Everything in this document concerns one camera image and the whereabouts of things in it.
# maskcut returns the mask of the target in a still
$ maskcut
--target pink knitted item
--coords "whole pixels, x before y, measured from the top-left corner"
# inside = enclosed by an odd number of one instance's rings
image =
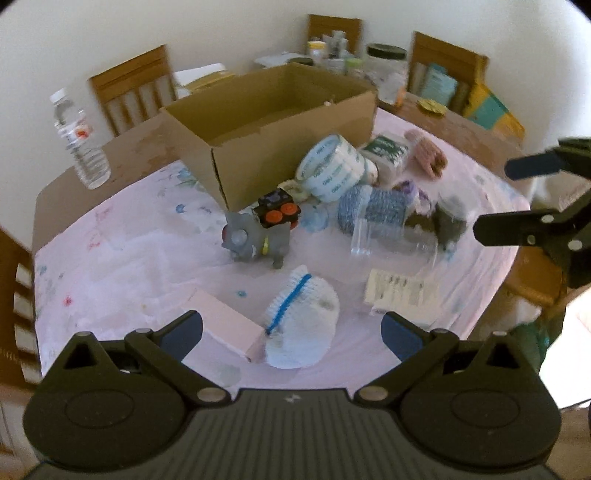
[[[404,134],[404,137],[415,145],[412,157],[422,166],[423,170],[433,180],[440,179],[443,169],[447,167],[445,153],[425,137],[420,130],[409,130]]]

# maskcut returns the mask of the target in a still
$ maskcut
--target pink box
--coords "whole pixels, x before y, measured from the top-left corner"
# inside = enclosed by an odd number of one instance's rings
[[[203,319],[203,331],[249,362],[265,358],[265,329],[203,290],[183,305]]]

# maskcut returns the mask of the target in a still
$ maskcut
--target orange wheel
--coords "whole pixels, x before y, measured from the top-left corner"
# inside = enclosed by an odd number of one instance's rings
[[[271,210],[265,214],[267,223],[280,223],[283,220],[283,214],[279,210]]]
[[[297,205],[295,203],[284,203],[281,205],[281,213],[283,215],[295,215],[297,213]]]

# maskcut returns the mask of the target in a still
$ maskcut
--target plastic water bottle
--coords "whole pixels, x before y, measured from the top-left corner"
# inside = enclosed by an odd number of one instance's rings
[[[74,155],[74,169],[80,181],[90,190],[100,187],[111,176],[109,161],[92,138],[92,127],[84,110],[76,108],[64,89],[50,97],[59,135],[68,142],[67,149]]]

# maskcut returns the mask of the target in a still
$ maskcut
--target roll of white tape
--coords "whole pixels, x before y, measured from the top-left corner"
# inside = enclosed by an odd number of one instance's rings
[[[366,176],[365,159],[340,135],[330,135],[304,157],[295,177],[321,202],[338,200]]]

